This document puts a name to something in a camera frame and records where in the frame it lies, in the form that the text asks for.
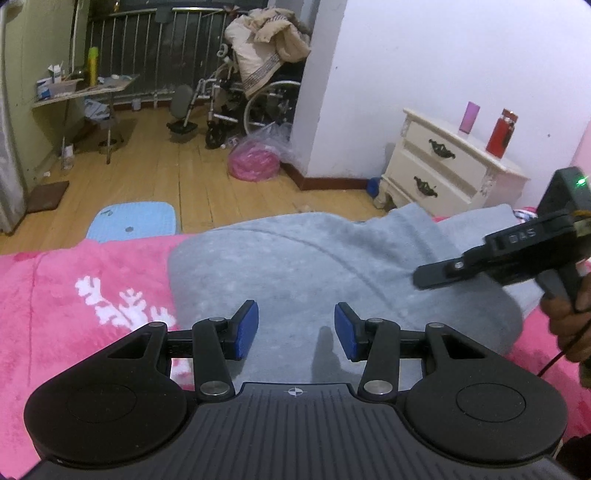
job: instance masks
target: blue gripper pad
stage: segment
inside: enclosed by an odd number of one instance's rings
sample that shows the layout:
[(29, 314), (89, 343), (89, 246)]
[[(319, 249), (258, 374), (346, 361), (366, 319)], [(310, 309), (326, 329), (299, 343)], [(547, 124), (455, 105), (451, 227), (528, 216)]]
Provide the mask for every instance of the blue gripper pad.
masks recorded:
[(355, 342), (355, 328), (338, 304), (335, 305), (335, 331), (347, 359), (355, 360), (358, 354), (358, 346)]
[(258, 317), (258, 305), (253, 301), (250, 308), (243, 314), (238, 325), (235, 344), (236, 360), (241, 360), (248, 354), (258, 330)]

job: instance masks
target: red thermos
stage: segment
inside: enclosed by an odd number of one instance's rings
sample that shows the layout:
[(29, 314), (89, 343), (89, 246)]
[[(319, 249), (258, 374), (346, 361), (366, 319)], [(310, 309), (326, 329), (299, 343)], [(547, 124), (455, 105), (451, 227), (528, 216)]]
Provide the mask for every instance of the red thermos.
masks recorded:
[(495, 129), (492, 131), (491, 139), (488, 141), (486, 151), (498, 158), (502, 158), (509, 145), (509, 140), (515, 131), (517, 115), (504, 109), (501, 118), (496, 121)]

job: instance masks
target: wheelchair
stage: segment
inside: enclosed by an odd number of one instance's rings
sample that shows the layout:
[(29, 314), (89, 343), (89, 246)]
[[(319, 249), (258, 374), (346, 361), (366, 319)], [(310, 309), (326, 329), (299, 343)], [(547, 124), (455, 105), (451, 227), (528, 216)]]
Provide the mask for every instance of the wheelchair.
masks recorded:
[(238, 130), (249, 135), (272, 123), (293, 123), (305, 62), (284, 64), (269, 83), (250, 99), (244, 95), (238, 64), (230, 56), (230, 47), (222, 44), (217, 52), (221, 65), (197, 87), (179, 86), (170, 104), (176, 121), (167, 124), (169, 130), (185, 136), (197, 129), (189, 117), (198, 100), (209, 102), (206, 147), (221, 147), (228, 133)]

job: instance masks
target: wooden floor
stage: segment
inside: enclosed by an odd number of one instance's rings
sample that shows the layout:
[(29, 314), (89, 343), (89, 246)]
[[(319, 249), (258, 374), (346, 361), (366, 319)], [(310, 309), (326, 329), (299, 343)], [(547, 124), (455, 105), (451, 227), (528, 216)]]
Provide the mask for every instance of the wooden floor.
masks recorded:
[(69, 180), (70, 187), (53, 212), (27, 215), (14, 234), (0, 236), (0, 253), (51, 250), (76, 245), (101, 208), (122, 202), (156, 200), (174, 206), (183, 233), (206, 230), (273, 215), (330, 212), (350, 220), (383, 215), (363, 190), (301, 192), (282, 171), (273, 180), (249, 183), (228, 176), (227, 150), (204, 147), (199, 135), (179, 144), (170, 141), (167, 109), (121, 112), (126, 144), (111, 165), (96, 151), (104, 132), (80, 145), (74, 168), (57, 163), (47, 182)]

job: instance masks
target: round black pad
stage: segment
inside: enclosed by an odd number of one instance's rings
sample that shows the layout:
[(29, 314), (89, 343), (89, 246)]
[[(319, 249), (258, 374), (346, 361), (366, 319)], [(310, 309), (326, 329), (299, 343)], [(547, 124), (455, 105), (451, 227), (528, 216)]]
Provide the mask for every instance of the round black pad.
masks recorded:
[(88, 385), (70, 396), (68, 410), (78, 420), (104, 423), (125, 417), (136, 402), (135, 393), (122, 385)]
[(456, 400), (466, 415), (492, 423), (513, 420), (525, 410), (523, 395), (511, 387), (494, 383), (470, 385), (460, 390)]
[(560, 394), (491, 353), (447, 360), (408, 393), (405, 413), (417, 434), (454, 458), (510, 465), (550, 453), (566, 428)]
[(183, 390), (147, 358), (102, 352), (33, 392), (25, 425), (35, 448), (80, 468), (129, 463), (166, 444), (187, 411)]

